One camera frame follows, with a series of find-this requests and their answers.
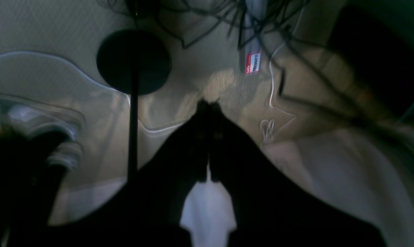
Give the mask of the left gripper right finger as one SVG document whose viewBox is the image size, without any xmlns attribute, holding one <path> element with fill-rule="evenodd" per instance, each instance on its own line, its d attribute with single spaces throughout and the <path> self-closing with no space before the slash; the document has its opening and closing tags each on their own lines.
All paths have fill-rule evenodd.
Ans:
<svg viewBox="0 0 414 247">
<path fill-rule="evenodd" d="M 279 171 L 241 128 L 209 106 L 210 169 L 231 196 L 229 247 L 384 247 L 380 230 L 317 199 Z"/>
</svg>

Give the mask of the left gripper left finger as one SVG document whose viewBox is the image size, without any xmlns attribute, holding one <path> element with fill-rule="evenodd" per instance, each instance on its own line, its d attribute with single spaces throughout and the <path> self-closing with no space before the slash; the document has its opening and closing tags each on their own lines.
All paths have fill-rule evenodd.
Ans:
<svg viewBox="0 0 414 247">
<path fill-rule="evenodd" d="M 173 132 L 154 157 L 107 203 L 78 222 L 49 228 L 50 247 L 191 247 L 180 226 L 186 197 L 206 181 L 210 105 Z"/>
</svg>

